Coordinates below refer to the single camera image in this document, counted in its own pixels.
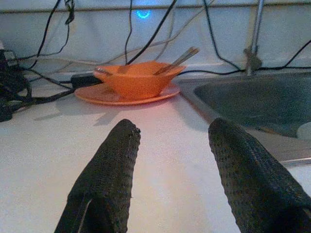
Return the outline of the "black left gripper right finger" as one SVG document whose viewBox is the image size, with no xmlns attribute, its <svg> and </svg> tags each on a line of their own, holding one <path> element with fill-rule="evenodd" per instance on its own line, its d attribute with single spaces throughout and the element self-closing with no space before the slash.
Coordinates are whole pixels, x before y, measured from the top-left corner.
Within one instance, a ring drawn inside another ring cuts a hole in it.
<svg viewBox="0 0 311 233">
<path fill-rule="evenodd" d="M 208 137 L 242 233 L 310 232 L 310 196 L 255 137 L 222 118 L 210 124 Z"/>
</svg>

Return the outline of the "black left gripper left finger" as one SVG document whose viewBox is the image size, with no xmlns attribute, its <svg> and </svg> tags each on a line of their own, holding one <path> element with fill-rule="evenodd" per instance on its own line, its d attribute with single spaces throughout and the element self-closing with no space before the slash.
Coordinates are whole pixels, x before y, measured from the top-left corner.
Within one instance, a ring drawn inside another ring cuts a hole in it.
<svg viewBox="0 0 311 233">
<path fill-rule="evenodd" d="M 119 121 L 70 190 L 57 233 L 125 233 L 140 129 Z"/>
</svg>

